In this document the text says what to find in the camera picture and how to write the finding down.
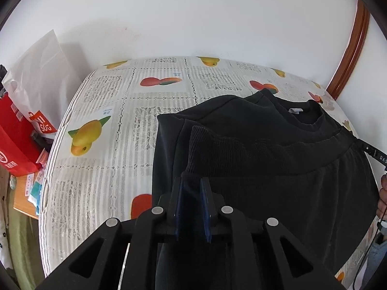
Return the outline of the person's right hand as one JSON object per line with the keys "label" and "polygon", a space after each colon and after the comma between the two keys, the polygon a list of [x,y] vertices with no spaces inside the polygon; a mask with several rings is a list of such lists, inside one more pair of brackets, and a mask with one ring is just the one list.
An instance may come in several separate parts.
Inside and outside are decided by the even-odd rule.
{"label": "person's right hand", "polygon": [[386,221],[386,204],[387,204],[387,179],[386,174],[381,178],[381,189],[379,191],[379,201],[377,204],[377,217]]}

